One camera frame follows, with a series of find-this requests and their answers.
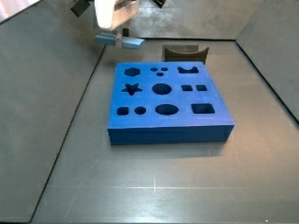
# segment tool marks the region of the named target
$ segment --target blue foam block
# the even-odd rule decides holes
[[[116,45],[116,40],[114,40],[114,35],[112,33],[100,33],[94,37],[96,43],[114,46]],[[122,37],[122,47],[129,48],[129,49],[136,49],[138,50],[141,48],[141,45],[144,43],[144,40],[140,38],[130,38],[130,37]]]
[[[201,62],[117,63],[110,144],[226,141],[233,126]]]

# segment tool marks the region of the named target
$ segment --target gray surface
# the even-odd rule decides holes
[[[120,61],[157,61],[162,45],[209,47],[206,68],[236,122],[225,143],[110,146]],[[299,129],[233,42],[108,47],[78,106],[33,223],[299,222]]]
[[[265,0],[237,43],[299,121],[299,2]]]
[[[236,39],[262,0],[166,0],[161,9],[146,0],[130,22],[141,38]]]
[[[92,11],[43,0],[0,25],[0,221],[27,221],[102,46]]]

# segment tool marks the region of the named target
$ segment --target rectangular hole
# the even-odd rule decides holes
[[[190,110],[193,114],[214,114],[214,109],[209,103],[193,103]]]
[[[190,85],[181,85],[181,91],[192,91]]]
[[[197,91],[206,91],[206,87],[204,85],[196,85]]]
[[[118,116],[126,116],[128,115],[128,107],[120,107],[116,109],[116,114]]]

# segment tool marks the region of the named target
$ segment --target circular hole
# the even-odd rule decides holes
[[[134,108],[134,112],[138,114],[138,115],[142,115],[145,113],[145,108],[144,107],[137,107]]]
[[[170,86],[164,83],[154,84],[152,90],[157,95],[168,95],[172,92]]]
[[[172,104],[161,104],[154,108],[154,112],[162,116],[170,116],[178,111],[177,107]]]

